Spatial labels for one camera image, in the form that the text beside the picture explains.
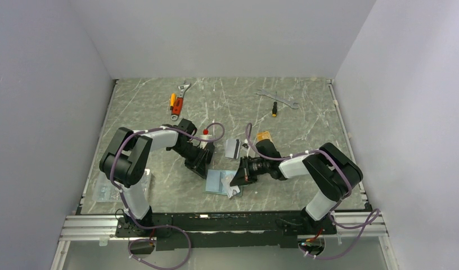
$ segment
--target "white wall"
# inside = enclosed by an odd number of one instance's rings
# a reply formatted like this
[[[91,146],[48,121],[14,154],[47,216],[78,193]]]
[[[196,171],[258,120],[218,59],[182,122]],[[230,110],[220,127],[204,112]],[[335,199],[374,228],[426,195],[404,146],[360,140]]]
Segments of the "white wall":
[[[112,89],[67,0],[0,0],[0,269],[49,269]]]
[[[459,0],[378,0],[335,87],[401,269],[459,269]]]
[[[333,78],[375,0],[71,0],[113,78]]]

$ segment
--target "silver wrench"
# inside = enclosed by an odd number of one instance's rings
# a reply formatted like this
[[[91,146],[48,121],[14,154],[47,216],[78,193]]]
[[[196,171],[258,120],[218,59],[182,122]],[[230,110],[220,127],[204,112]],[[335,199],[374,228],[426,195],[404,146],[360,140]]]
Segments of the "silver wrench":
[[[264,89],[258,89],[258,91],[256,92],[256,95],[260,95],[260,96],[267,96],[267,97],[270,97],[274,100],[277,100],[277,101],[280,101],[284,104],[286,104],[287,106],[291,107],[292,109],[299,109],[299,103],[298,102],[294,102],[292,100],[285,100],[284,98],[280,98],[278,96],[275,96],[271,93],[269,93],[268,91],[264,90]]]

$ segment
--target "clear plastic container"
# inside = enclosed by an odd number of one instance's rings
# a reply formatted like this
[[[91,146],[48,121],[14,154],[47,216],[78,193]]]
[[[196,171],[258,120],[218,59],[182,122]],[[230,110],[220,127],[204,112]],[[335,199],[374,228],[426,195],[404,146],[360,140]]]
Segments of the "clear plastic container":
[[[151,176],[150,170],[145,169],[142,179],[140,179],[145,198],[147,198],[149,194]],[[92,199],[98,203],[114,203],[120,201],[120,192],[110,183],[110,180],[107,179],[107,176],[105,176],[103,172],[99,172],[97,176],[97,183],[94,188],[94,193],[92,194]]]

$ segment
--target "marble tabletop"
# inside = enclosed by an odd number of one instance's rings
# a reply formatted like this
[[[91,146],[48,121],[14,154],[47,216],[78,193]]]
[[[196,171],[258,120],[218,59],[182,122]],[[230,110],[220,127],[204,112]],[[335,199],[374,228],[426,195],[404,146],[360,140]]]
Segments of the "marble tabletop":
[[[245,127],[253,123],[257,132],[269,131],[281,155],[316,149],[332,142],[347,156],[338,114],[325,78],[137,78],[117,81],[103,136],[97,150],[85,192],[82,214],[114,213],[121,202],[95,202],[92,199],[98,162],[119,127],[134,130],[150,129],[162,124],[177,124],[170,120],[168,108],[171,93],[184,80],[192,83],[184,96],[181,118],[192,121],[197,135],[213,120],[225,126],[222,140],[215,143],[211,169],[236,170],[239,161],[224,157],[224,142],[228,138],[244,140]],[[278,115],[271,116],[274,100],[258,96],[264,88],[286,99],[295,99],[299,109],[278,103]],[[210,134],[220,134],[216,127]],[[286,181],[259,176],[257,183],[245,186],[242,196],[229,199],[224,195],[204,193],[205,180],[188,170],[184,159],[174,151],[152,152],[147,162],[152,177],[147,200],[154,212],[236,212],[300,210],[317,193],[313,179],[306,175]],[[339,209],[363,209],[362,195],[357,186],[352,196]]]

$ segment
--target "table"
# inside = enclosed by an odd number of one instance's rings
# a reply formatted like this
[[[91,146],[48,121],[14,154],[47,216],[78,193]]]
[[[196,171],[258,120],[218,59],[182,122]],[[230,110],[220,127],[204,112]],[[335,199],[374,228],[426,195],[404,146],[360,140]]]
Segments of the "table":
[[[215,143],[212,169],[236,170],[238,160],[224,157],[224,142],[228,138],[244,140],[245,127],[253,123],[257,132],[269,131],[281,155],[316,149],[332,142],[349,156],[334,98],[325,78],[134,78],[117,81],[103,135],[97,147],[86,190],[82,214],[110,214],[122,208],[121,202],[95,202],[93,189],[99,173],[98,162],[119,127],[134,130],[150,129],[162,124],[177,124],[170,120],[168,109],[171,93],[184,80],[192,83],[186,92],[181,118],[198,127],[197,135],[213,120],[221,122],[226,133]],[[264,88],[286,99],[300,102],[294,110],[278,103],[278,115],[271,116],[274,100],[255,95]],[[220,134],[216,127],[210,134]],[[239,212],[300,210],[317,193],[310,176],[286,181],[259,176],[257,183],[245,186],[241,197],[204,193],[205,180],[184,166],[184,159],[174,151],[152,152],[147,162],[152,178],[147,200],[154,212]],[[339,209],[363,209],[359,187],[345,199]]]

